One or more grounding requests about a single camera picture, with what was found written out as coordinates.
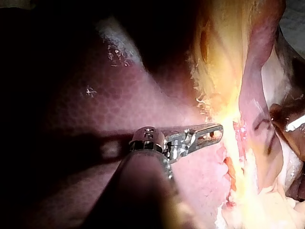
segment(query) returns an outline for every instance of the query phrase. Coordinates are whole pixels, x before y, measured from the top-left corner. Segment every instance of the metal grasper jaw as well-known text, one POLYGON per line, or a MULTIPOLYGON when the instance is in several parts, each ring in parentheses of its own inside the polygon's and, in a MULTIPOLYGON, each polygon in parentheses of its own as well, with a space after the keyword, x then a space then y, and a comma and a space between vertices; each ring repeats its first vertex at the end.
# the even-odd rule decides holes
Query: metal grasper jaw
POLYGON ((224 133, 223 126, 214 123, 160 130, 165 136, 163 154, 170 164, 198 149, 219 143, 224 133))

